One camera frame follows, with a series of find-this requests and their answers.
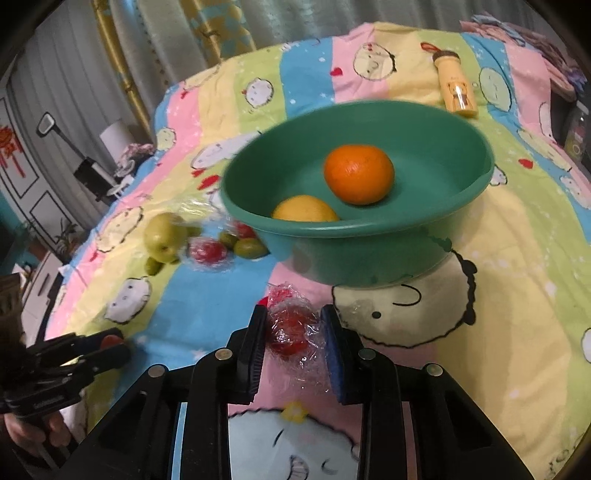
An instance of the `metal screw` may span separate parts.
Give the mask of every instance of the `metal screw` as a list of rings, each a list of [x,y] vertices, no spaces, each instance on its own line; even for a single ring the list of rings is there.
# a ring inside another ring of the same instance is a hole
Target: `metal screw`
[[[439,377],[443,374],[443,368],[437,364],[428,364],[426,370],[432,377]]]
[[[216,358],[218,360],[228,360],[229,358],[232,358],[232,351],[229,348],[220,348],[217,352],[216,352]]]
[[[373,360],[375,358],[375,350],[372,350],[371,348],[362,348],[357,352],[357,355],[363,360]]]
[[[166,370],[162,365],[153,365],[148,369],[148,375],[152,378],[162,377],[164,372],[166,372]]]

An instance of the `yellow patterned curtain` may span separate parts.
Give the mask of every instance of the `yellow patterned curtain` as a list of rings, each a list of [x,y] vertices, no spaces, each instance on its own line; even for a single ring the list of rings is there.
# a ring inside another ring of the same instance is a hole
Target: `yellow patterned curtain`
[[[235,0],[180,0],[209,66],[256,50],[240,4]]]
[[[125,92],[129,105],[139,124],[148,136],[150,136],[150,116],[148,115],[146,107],[139,95],[133,77],[129,72],[127,61],[125,60],[121,44],[119,43],[115,23],[111,16],[109,0],[92,0],[92,6],[95,11],[100,37],[105,46],[109,61],[111,62],[111,67],[117,74],[119,85]]]

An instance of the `bedsheet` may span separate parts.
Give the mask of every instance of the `bedsheet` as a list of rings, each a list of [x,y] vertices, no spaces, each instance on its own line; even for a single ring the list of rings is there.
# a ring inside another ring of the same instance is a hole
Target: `bedsheet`
[[[260,132],[358,99],[443,107],[432,46],[459,53],[478,100],[473,123],[496,161],[462,238],[438,268],[373,290],[315,284],[272,256],[237,258],[223,273],[176,264],[145,276],[146,221],[187,196],[223,208],[223,170]],[[591,192],[554,142],[549,104],[538,53],[387,23],[263,48],[169,89],[155,115],[156,155],[76,254],[48,327],[48,337],[88,334],[116,317],[136,346],[126,368],[89,387],[89,426],[148,366],[190,365],[225,345],[268,284],[289,282],[316,306],[334,302],[347,326],[396,362],[440,363],[535,478],[552,478],[591,421]],[[113,309],[117,315],[106,314]],[[236,478],[356,477],[361,410],[290,389],[272,359],[253,405],[230,414]]]

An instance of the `green fruit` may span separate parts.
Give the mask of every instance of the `green fruit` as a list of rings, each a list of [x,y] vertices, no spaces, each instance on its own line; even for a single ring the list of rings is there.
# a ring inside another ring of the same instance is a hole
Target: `green fruit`
[[[200,226],[188,226],[187,227],[187,234],[189,236],[200,236],[203,232],[203,229]]]
[[[217,239],[220,240],[222,245],[226,247],[228,250],[233,250],[234,245],[236,245],[236,242],[238,242],[238,237],[236,235],[232,235],[227,230],[221,231],[220,234],[217,236]]]
[[[152,257],[148,257],[148,259],[146,260],[146,264],[144,265],[144,270],[146,274],[152,277],[156,275],[156,273],[158,273],[160,270],[162,270],[163,266],[163,263],[153,259]]]
[[[258,238],[242,238],[234,245],[234,253],[239,257],[254,260],[268,255],[269,250]]]
[[[160,263],[172,263],[178,251],[187,244],[187,227],[175,213],[159,213],[144,230],[144,245],[148,255]]]

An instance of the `orange fruit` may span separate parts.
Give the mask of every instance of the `orange fruit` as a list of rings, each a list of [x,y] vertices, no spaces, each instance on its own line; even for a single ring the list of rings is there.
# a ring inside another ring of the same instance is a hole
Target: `orange fruit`
[[[324,162],[324,179],[343,202],[370,205],[383,199],[394,184],[394,166],[371,145],[343,145]]]
[[[273,218],[292,222],[336,222],[339,217],[330,206],[312,195],[296,195],[283,200],[273,213]]]

